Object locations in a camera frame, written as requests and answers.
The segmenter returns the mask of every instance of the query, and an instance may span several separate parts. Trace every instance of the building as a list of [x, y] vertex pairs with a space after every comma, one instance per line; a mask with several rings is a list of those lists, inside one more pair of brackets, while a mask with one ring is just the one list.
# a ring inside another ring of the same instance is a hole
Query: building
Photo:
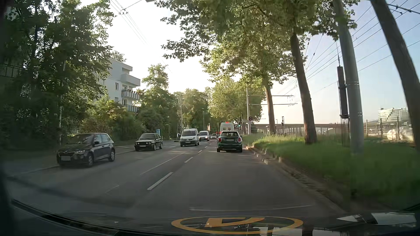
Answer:
[[139, 107], [135, 106], [134, 102], [140, 99], [140, 95], [135, 90], [140, 86], [140, 79], [130, 75], [130, 71], [133, 71], [132, 66], [112, 58], [109, 60], [110, 75], [100, 83], [108, 90], [110, 99], [123, 104], [128, 111], [136, 112]]
[[410, 117], [408, 114], [407, 108], [391, 108], [391, 109], [383, 109], [381, 108], [378, 111], [378, 121], [382, 119], [382, 124], [386, 123], [396, 123], [409, 121]]

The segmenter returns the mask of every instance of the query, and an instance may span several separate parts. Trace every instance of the car wheel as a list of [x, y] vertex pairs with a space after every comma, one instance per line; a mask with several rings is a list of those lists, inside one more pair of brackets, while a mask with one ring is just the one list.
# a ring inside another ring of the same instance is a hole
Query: car wheel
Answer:
[[90, 168], [93, 166], [93, 155], [92, 153], [89, 153], [87, 156], [87, 163], [86, 163], [86, 167]]
[[114, 149], [112, 149], [112, 150], [111, 150], [111, 154], [109, 155], [108, 160], [109, 160], [110, 162], [115, 161], [115, 150], [114, 150]]

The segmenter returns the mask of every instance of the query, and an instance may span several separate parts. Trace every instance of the black hatchback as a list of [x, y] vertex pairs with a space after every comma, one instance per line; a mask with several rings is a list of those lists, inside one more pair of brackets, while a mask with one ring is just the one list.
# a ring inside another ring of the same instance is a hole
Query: black hatchback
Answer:
[[136, 151], [162, 149], [162, 137], [158, 133], [142, 134], [134, 143]]
[[76, 134], [57, 151], [60, 166], [80, 163], [92, 167], [101, 159], [115, 161], [114, 141], [105, 133]]

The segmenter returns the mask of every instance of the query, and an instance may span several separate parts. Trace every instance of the asphalt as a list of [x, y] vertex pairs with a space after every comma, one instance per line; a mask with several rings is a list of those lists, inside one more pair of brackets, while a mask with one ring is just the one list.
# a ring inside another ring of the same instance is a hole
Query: asphalt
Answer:
[[334, 215], [325, 202], [246, 149], [216, 152], [216, 141], [127, 152], [92, 168], [49, 168], [7, 179], [11, 198], [84, 219], [91, 213], [159, 223], [185, 217]]

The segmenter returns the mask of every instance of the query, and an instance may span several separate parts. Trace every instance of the white minivan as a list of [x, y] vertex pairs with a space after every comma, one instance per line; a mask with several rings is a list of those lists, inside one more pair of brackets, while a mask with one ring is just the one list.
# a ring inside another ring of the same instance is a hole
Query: white minivan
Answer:
[[221, 123], [220, 124], [220, 132], [223, 131], [234, 131], [235, 127], [233, 123], [230, 122], [226, 122], [226, 123]]
[[199, 133], [196, 128], [187, 128], [181, 134], [181, 147], [186, 145], [200, 145]]

